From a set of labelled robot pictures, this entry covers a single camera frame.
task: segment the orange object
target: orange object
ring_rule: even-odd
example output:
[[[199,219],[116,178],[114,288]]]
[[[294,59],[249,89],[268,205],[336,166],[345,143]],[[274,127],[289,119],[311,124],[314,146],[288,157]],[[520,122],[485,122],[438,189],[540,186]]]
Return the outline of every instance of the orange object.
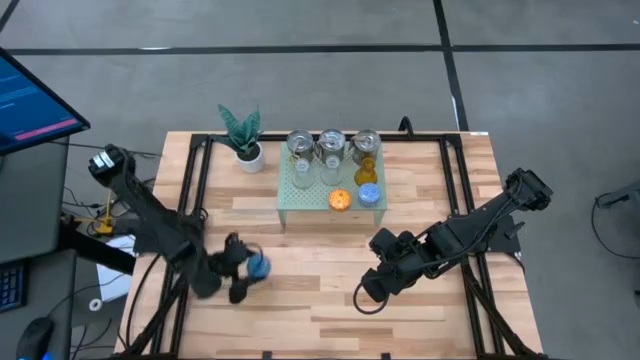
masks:
[[[329,207],[333,211],[343,212],[351,206],[351,195],[347,190],[333,190],[329,193]]]
[[[364,160],[362,160],[362,167],[353,175],[353,181],[355,181],[356,185],[360,186],[368,182],[377,183],[378,174],[376,174],[374,170],[375,167],[376,163],[372,158],[364,158]]]

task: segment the glass shelf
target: glass shelf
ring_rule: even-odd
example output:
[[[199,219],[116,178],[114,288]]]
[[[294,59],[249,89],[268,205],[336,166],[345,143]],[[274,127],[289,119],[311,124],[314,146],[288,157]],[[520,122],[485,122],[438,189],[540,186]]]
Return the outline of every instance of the glass shelf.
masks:
[[[280,143],[277,205],[280,223],[283,226],[285,225],[287,211],[329,211],[329,193],[335,189],[343,189],[351,194],[351,207],[347,211],[374,211],[375,225],[380,225],[384,212],[387,210],[387,193],[382,146],[378,151],[376,174],[378,175],[377,184],[380,188],[380,201],[376,206],[365,207],[358,202],[358,185],[354,182],[353,175],[359,169],[359,166],[351,158],[352,151],[347,151],[344,160],[340,164],[339,174],[342,178],[340,184],[329,186],[322,182],[320,174],[324,165],[314,157],[311,163],[311,171],[314,173],[315,181],[311,187],[299,189],[293,185],[293,157],[287,148],[287,144]]]

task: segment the black floor line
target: black floor line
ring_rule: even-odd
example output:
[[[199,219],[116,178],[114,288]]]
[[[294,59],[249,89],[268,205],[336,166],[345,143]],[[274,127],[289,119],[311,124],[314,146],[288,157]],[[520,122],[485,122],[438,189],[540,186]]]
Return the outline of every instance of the black floor line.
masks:
[[[640,44],[453,45],[453,52],[639,51]]]
[[[309,53],[420,53],[442,51],[429,44],[209,46],[90,49],[7,49],[11,55],[206,55],[206,54],[309,54]]]
[[[15,10],[16,7],[18,7],[19,2],[20,0],[11,0],[11,2],[9,3],[9,6],[7,6],[7,9],[2,14],[2,17],[0,17],[0,32],[2,32],[2,29],[4,29],[5,25],[7,25],[7,23],[9,22],[9,19],[13,14],[13,10]]]
[[[447,68],[447,78],[449,79],[449,90],[453,98],[453,107],[455,110],[456,123],[459,131],[469,131],[469,123],[467,122],[467,112],[464,110],[464,102],[462,101],[462,90],[460,89],[460,81],[458,80],[458,71],[456,70],[456,62],[453,59],[451,50],[451,40],[449,39],[449,29],[447,28],[447,19],[444,15],[442,0],[433,0],[433,7],[438,20],[438,31],[440,32],[440,42],[442,43],[442,52],[444,55],[444,64]]]

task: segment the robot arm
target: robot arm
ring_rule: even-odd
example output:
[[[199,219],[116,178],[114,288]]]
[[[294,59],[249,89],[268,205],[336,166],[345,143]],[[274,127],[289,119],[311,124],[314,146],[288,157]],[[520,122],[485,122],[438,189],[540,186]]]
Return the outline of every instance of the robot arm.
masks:
[[[213,295],[222,284],[221,277],[230,277],[231,302],[242,301],[247,287],[266,277],[238,276],[238,266],[256,253],[232,233],[225,241],[224,251],[208,255],[204,247],[206,217],[182,215],[164,207],[135,176],[135,169],[135,158],[111,144],[89,161],[91,175],[138,215],[138,225],[133,229],[134,250],[161,254],[200,298]]]
[[[435,279],[460,261],[468,252],[496,237],[513,238],[524,225],[513,226],[515,210],[543,210],[553,192],[531,170],[517,169],[507,177],[504,191],[471,214],[437,222],[414,236],[409,231],[398,237],[383,228],[369,242],[380,258],[377,269],[369,269],[362,286],[371,298],[382,302],[398,295],[422,275]]]

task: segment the orange ball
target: orange ball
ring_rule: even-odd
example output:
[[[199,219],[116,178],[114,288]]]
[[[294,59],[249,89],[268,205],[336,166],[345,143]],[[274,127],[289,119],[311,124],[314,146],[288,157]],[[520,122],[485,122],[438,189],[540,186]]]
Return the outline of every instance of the orange ball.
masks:
[[[333,211],[343,212],[351,206],[351,195],[347,190],[333,190],[329,193],[329,207]]]

